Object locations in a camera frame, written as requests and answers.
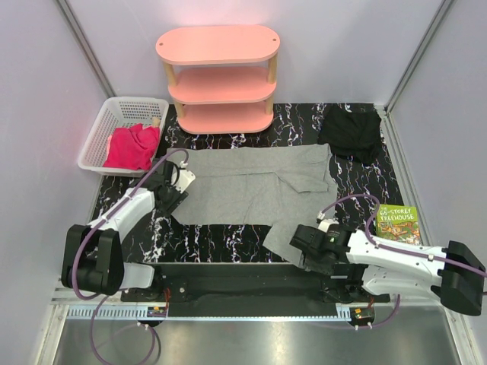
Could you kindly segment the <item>grey t-shirt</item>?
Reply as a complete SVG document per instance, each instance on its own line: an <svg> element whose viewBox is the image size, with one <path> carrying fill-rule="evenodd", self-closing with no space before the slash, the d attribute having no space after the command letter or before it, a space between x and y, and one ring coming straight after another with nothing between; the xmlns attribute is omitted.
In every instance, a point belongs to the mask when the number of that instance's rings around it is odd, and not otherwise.
<svg viewBox="0 0 487 365"><path fill-rule="evenodd" d="M337 199L331 156L326 144L191 150L188 168L196 178L173 216L181 224L266 225L264 247L303 268L291 238Z"/></svg>

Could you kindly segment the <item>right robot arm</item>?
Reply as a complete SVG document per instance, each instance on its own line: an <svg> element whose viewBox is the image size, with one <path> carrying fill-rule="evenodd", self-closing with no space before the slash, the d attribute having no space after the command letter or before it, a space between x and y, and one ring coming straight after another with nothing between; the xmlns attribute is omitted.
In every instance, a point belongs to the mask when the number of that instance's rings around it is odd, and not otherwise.
<svg viewBox="0 0 487 365"><path fill-rule="evenodd" d="M354 301L399 294L436 300L467 316L482 313L486 269L463 243L412 246L324 220L318 227L298 225L290 244L328 276L338 264L364 266L362 275L345 283Z"/></svg>

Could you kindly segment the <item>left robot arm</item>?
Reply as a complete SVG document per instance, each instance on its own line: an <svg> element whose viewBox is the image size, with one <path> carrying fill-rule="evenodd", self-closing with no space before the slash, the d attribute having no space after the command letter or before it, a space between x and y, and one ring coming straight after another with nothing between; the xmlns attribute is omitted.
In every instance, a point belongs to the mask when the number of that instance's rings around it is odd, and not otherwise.
<svg viewBox="0 0 487 365"><path fill-rule="evenodd" d="M164 293L164 282L147 264L124 261L122 243L135 225L154 210L169 217L188 197L196 179L187 164L164 161L129 186L122 198L98 219L68 229L61 282L82 300L137 289L149 301Z"/></svg>

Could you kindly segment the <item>red t-shirt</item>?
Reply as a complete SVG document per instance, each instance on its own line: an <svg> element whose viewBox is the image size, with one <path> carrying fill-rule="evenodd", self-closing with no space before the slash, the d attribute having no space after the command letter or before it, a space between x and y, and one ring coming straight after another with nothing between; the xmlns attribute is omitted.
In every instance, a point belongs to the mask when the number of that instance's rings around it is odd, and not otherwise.
<svg viewBox="0 0 487 365"><path fill-rule="evenodd" d="M113 132L110 155L103 163L106 168L149 170L158 149L160 129L139 123Z"/></svg>

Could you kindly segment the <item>pink t-shirt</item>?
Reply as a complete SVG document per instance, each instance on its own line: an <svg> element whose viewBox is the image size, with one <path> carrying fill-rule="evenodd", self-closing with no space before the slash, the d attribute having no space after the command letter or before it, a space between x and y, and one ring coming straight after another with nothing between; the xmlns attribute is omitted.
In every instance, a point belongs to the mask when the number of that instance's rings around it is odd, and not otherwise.
<svg viewBox="0 0 487 365"><path fill-rule="evenodd" d="M108 159L110 155L110 147L111 147L111 141L112 141L113 135L109 135L107 137L107 145L106 145L106 158Z"/></svg>

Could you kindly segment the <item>green treehouse book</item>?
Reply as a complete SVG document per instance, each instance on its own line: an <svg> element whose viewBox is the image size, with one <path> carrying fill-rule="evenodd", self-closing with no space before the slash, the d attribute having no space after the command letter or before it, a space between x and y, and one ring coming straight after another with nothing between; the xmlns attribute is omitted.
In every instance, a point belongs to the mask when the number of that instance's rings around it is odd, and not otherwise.
<svg viewBox="0 0 487 365"><path fill-rule="evenodd" d="M381 205L376 217L376 233L380 238L420 246L422 239L417 208Z"/></svg>

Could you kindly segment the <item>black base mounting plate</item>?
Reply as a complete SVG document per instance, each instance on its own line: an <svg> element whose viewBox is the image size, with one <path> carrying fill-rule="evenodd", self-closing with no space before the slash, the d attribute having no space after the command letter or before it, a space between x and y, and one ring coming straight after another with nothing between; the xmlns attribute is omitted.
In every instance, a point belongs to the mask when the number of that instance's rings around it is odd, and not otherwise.
<svg viewBox="0 0 487 365"><path fill-rule="evenodd" d="M288 263L163 263L148 289L122 294L127 303L168 301L170 319L338 316L338 304L388 303L362 289L364 265L339 264L326 276Z"/></svg>

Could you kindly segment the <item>white plastic basket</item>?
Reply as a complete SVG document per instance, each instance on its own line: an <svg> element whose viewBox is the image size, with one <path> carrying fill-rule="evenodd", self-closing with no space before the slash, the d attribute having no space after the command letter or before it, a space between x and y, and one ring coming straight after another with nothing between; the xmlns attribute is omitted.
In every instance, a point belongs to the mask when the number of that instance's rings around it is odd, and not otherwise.
<svg viewBox="0 0 487 365"><path fill-rule="evenodd" d="M103 103L88 134L81 153L78 167L102 176L124 176L136 178L144 170L109 168L103 164L107 159L108 138L117 128L129 128L137 124L152 125L154 117L160 119L159 133L164 131L169 103L153 97L111 97Z"/></svg>

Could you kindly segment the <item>black t-shirt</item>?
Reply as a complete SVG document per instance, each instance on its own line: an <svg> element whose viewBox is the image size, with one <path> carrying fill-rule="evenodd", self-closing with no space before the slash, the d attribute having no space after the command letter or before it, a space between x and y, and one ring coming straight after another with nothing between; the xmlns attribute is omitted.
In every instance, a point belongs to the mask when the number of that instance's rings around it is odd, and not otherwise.
<svg viewBox="0 0 487 365"><path fill-rule="evenodd" d="M317 143L328 144L335 155L371 165L382 149L380 123L375 110L351 112L333 104L324 117Z"/></svg>

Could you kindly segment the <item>pink three-tier shelf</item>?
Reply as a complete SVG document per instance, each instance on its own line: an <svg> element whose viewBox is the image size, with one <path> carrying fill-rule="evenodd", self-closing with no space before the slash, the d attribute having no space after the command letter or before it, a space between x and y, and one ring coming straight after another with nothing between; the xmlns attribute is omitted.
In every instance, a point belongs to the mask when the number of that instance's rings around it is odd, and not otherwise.
<svg viewBox="0 0 487 365"><path fill-rule="evenodd" d="M182 130L247 134L273 120L279 35L263 25L179 27L155 49Z"/></svg>

